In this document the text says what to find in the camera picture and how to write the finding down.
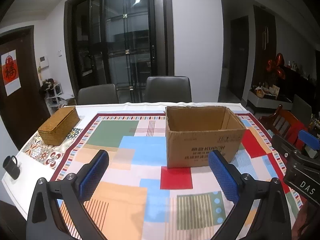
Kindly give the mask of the red heart balloons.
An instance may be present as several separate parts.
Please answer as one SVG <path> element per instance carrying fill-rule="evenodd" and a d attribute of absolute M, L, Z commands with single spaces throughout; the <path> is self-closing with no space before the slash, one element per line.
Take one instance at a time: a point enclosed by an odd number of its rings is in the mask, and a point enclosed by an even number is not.
<path fill-rule="evenodd" d="M 285 71 L 284 71 L 284 57 L 282 53 L 278 53 L 276 55 L 275 60 L 268 60 L 266 71 L 270 74 L 274 79 L 280 78 L 285 80 Z"/>

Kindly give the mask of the glass sliding door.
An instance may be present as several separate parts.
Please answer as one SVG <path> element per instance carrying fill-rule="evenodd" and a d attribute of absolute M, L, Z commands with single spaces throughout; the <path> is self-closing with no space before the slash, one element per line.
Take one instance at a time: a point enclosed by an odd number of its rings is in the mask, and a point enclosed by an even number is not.
<path fill-rule="evenodd" d="M 174 74 L 172 0 L 67 0 L 64 38 L 75 95 L 111 83 L 143 102 L 148 77 Z"/>

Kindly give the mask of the grey chair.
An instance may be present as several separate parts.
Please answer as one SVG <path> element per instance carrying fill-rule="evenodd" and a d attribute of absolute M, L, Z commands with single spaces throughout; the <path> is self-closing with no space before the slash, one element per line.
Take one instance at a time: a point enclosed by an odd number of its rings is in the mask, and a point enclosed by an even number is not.
<path fill-rule="evenodd" d="M 100 105 L 119 103 L 116 86 L 104 84 L 82 88 L 78 93 L 78 105 Z"/>
<path fill-rule="evenodd" d="M 150 76 L 146 81 L 145 102 L 192 102 L 190 80 L 186 76 Z"/>

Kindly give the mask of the brown cardboard box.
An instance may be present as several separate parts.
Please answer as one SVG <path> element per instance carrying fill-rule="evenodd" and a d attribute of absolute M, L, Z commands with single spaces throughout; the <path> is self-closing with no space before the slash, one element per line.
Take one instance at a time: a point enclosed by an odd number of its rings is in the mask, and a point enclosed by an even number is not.
<path fill-rule="evenodd" d="M 230 163 L 246 130 L 240 118 L 222 106 L 170 106 L 165 120 L 169 168 L 207 166 L 213 150 Z"/>

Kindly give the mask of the red wooden chair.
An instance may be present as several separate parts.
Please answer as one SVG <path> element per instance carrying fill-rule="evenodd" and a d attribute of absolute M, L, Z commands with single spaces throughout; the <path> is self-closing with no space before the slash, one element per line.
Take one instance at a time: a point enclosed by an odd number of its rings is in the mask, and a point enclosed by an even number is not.
<path fill-rule="evenodd" d="M 298 139 L 298 133 L 300 130 L 307 132 L 308 129 L 291 112 L 284 110 L 281 104 L 273 114 L 261 116 L 258 120 L 266 130 L 279 135 L 298 150 L 303 149 L 304 142 Z"/>

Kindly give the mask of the black mug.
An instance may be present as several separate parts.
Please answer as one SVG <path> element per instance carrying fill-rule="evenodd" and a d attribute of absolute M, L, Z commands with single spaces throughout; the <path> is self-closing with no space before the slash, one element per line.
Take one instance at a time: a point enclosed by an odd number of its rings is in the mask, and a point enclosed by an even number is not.
<path fill-rule="evenodd" d="M 13 180 L 16 180 L 20 175 L 17 158 L 14 155 L 5 158 L 3 161 L 3 168 Z"/>

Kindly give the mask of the woven rattan box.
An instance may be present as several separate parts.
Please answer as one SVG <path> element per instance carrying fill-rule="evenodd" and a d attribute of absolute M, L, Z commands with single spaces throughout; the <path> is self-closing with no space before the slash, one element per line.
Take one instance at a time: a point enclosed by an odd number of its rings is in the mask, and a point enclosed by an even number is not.
<path fill-rule="evenodd" d="M 80 121 L 75 106 L 58 109 L 37 130 L 46 145 L 59 146 Z"/>

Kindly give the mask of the grey chair right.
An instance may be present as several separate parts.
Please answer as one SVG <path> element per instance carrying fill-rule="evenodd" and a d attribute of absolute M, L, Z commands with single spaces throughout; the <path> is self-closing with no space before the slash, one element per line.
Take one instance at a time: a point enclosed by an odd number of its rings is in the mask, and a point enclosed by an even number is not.
<path fill-rule="evenodd" d="M 192 102 L 190 80 L 186 76 L 150 76 L 146 81 L 145 102 Z"/>

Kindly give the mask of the red fu poster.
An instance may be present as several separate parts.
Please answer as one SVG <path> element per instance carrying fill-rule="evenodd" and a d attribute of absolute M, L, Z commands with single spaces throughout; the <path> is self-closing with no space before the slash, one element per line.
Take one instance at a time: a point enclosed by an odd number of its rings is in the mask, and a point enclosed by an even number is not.
<path fill-rule="evenodd" d="M 16 50 L 1 55 L 1 70 L 7 96 L 21 88 Z"/>

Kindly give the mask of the white low cabinet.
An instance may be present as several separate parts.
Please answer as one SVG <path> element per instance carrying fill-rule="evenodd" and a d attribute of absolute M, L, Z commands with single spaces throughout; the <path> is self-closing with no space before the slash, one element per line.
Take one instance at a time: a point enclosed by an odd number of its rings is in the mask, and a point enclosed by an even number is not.
<path fill-rule="evenodd" d="M 282 105 L 284 110 L 290 111 L 293 106 L 290 100 L 278 100 L 274 94 L 267 92 L 266 89 L 255 86 L 249 90 L 247 103 L 254 109 L 277 109 L 279 105 Z"/>

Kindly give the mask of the wall intercom panel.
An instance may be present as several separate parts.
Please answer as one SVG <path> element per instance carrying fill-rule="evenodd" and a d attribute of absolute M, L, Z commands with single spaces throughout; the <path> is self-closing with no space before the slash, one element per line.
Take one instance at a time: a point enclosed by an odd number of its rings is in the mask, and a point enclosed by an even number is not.
<path fill-rule="evenodd" d="M 42 56 L 39 58 L 39 60 L 41 69 L 49 67 L 49 61 L 47 56 Z"/>

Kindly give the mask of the grey chair left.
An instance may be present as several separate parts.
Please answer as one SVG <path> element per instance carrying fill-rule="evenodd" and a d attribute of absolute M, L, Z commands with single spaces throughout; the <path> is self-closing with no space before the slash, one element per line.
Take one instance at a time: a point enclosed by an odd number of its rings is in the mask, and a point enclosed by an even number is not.
<path fill-rule="evenodd" d="M 78 105 L 100 105 L 119 103 L 116 86 L 104 84 L 82 88 L 78 93 Z"/>

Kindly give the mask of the white shoe rack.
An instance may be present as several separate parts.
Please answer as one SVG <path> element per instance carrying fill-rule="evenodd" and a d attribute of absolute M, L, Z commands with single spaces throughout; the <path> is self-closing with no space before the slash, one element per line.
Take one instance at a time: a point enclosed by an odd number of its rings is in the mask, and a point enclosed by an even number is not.
<path fill-rule="evenodd" d="M 62 107 L 76 104 L 74 96 L 64 93 L 61 84 L 55 82 L 53 79 L 45 79 L 42 81 L 40 96 L 44 98 L 50 115 L 53 115 Z"/>

